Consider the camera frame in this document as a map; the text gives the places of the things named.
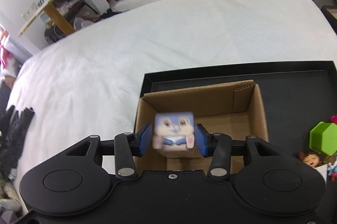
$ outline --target cardboard box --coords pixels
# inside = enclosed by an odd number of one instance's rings
[[[266,116],[259,86],[253,80],[222,83],[193,88],[145,93],[139,99],[135,129],[145,122],[154,128],[158,112],[192,112],[194,124],[201,123],[209,133],[222,132],[232,139],[245,140],[247,135],[268,141]],[[203,158],[195,147],[187,157],[165,157],[155,151],[152,144],[146,154],[135,158],[142,170],[204,170],[207,172],[212,158]],[[243,168],[242,157],[232,157],[231,173]]]

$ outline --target pink item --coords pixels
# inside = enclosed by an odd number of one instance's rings
[[[330,122],[337,124],[337,115],[330,117]]]

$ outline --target plastic bag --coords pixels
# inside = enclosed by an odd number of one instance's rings
[[[74,29],[75,29],[75,31],[81,30],[82,28],[88,27],[92,24],[94,24],[94,23],[91,22],[91,21],[85,21],[81,17],[76,17],[74,19]]]

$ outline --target blue gripper pad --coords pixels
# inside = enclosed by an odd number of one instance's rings
[[[144,155],[146,153],[147,148],[149,147],[149,144],[152,139],[152,125],[149,123],[147,124],[146,128],[141,130],[144,130],[144,132],[141,134],[139,138],[139,154]]]
[[[195,144],[199,148],[200,154],[205,157],[208,155],[208,147],[206,145],[206,137],[198,125],[194,127]]]

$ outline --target black tray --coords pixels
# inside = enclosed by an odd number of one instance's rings
[[[145,74],[144,93],[253,79],[260,86],[269,142],[297,156],[308,151],[309,131],[337,114],[333,61],[233,64]],[[337,182],[329,181],[319,215],[337,223]]]

